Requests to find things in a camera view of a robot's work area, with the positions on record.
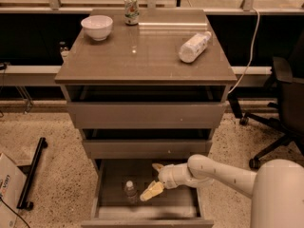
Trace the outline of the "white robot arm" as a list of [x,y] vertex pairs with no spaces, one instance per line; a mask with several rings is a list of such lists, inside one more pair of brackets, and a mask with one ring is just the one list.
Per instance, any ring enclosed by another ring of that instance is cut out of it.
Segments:
[[276,159],[249,171],[196,154],[186,163],[155,163],[158,179],[142,192],[150,200],[181,185],[202,187],[216,180],[251,199],[250,228],[304,228],[304,167]]

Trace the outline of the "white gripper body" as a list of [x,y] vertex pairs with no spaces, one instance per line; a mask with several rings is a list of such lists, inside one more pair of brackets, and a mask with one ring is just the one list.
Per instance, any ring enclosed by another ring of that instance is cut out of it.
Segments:
[[165,189],[174,189],[182,185],[182,166],[180,164],[164,165],[158,175],[159,181]]

